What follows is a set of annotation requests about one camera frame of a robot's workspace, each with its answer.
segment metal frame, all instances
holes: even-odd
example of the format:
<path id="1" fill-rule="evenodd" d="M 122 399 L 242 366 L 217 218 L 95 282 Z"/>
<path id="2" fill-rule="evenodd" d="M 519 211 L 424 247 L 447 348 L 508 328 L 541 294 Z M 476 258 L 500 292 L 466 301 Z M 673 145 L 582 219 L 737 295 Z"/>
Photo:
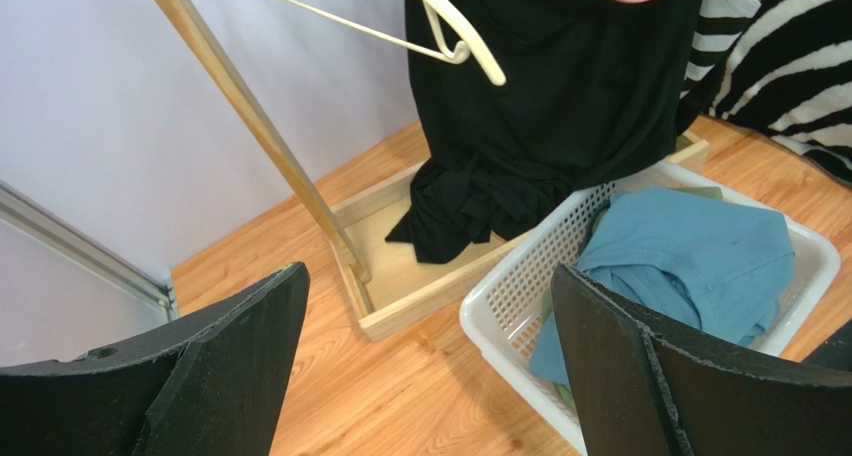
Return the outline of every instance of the metal frame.
<path id="1" fill-rule="evenodd" d="M 167 285 L 154 281 L 2 182 L 0 219 L 8 221 L 131 296 L 164 311 L 168 321 L 177 319 L 177 301 L 171 281 Z"/>

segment teal fabric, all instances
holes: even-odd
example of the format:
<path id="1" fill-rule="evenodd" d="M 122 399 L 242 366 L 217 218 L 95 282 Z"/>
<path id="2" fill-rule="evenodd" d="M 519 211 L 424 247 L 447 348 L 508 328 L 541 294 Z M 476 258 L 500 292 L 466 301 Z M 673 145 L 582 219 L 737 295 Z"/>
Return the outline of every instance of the teal fabric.
<path id="1" fill-rule="evenodd" d="M 777 316 L 793 258 L 784 216 L 776 211 L 650 188 L 611 198 L 575 266 L 637 303 L 748 346 Z M 530 371 L 567 384 L 552 316 Z"/>

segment wooden rack base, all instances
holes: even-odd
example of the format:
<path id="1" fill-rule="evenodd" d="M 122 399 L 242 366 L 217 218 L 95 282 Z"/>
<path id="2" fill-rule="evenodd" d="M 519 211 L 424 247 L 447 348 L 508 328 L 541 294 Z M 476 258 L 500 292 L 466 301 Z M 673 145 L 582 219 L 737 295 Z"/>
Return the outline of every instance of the wooden rack base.
<path id="1" fill-rule="evenodd" d="M 678 139 L 677 149 L 668 160 L 697 171 L 707 160 L 710 145 L 687 133 Z M 332 244 L 355 319 L 372 341 L 464 297 L 524 237 L 505 241 L 492 234 L 491 242 L 470 245 L 447 264 L 418 263 L 410 244 L 385 242 L 411 205 L 409 185 L 419 168 L 408 168 L 332 208 L 373 276 L 361 283 Z"/>

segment wooden pole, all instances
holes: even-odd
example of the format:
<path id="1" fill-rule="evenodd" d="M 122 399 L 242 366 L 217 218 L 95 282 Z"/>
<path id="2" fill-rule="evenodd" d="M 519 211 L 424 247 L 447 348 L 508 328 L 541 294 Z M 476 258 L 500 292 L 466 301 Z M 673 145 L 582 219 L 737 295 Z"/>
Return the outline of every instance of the wooden pole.
<path id="1" fill-rule="evenodd" d="M 361 282 L 369 268 L 190 0 L 154 0 Z"/>

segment white hanger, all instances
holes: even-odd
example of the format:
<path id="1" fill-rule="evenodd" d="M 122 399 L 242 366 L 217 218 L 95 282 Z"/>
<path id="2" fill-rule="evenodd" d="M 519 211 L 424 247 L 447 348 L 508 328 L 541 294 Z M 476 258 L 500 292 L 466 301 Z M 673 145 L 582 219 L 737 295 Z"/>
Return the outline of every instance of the white hanger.
<path id="1" fill-rule="evenodd" d="M 471 54 L 473 54 L 473 57 L 476 58 L 476 61 L 480 66 L 482 66 L 482 70 L 494 85 L 502 86 L 506 83 L 506 75 L 503 73 L 503 70 L 500 69 L 500 65 L 497 64 L 497 61 L 494 59 L 494 55 L 491 54 L 488 46 L 485 45 L 485 41 L 482 40 L 482 37 L 479 36 L 479 33 L 476 32 L 476 29 L 473 28 L 473 25 L 470 24 L 467 18 L 465 18 L 464 15 L 462 15 L 461 12 L 448 0 L 423 0 L 423 6 L 426 9 L 426 16 L 429 19 L 429 25 L 432 27 L 432 34 L 435 35 L 435 42 L 438 44 L 438 51 L 424 48 L 423 46 L 418 46 L 416 44 L 409 43 L 408 41 L 395 38 L 391 35 L 381 33 L 296 0 L 284 1 L 319 14 L 320 16 L 325 16 L 326 18 L 337 21 L 338 23 L 345 24 L 350 28 L 363 31 L 377 38 L 381 38 L 385 41 L 389 41 L 447 63 L 461 64 L 465 62 Z M 443 18 L 461 39 L 458 43 L 456 43 L 456 47 L 452 51 L 447 47 L 447 42 L 444 39 L 443 31 L 441 31 L 441 22 L 438 16 Z"/>

